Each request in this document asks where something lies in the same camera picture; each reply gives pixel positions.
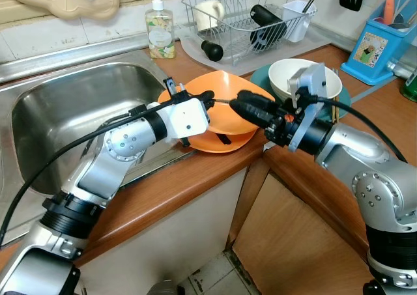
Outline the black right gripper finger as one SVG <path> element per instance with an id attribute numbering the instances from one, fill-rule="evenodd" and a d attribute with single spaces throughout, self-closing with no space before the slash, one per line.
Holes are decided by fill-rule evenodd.
<path id="1" fill-rule="evenodd" d="M 251 102 L 244 100 L 232 100 L 229 103 L 229 107 L 238 116 L 242 117 L 242 119 L 247 120 L 259 128 L 268 128 L 270 125 L 271 114 L 257 104 L 251 104 Z"/>
<path id="2" fill-rule="evenodd" d="M 279 104 L 271 98 L 249 90 L 239 91 L 237 99 L 244 104 L 253 105 L 265 111 L 275 111 L 279 107 Z"/>

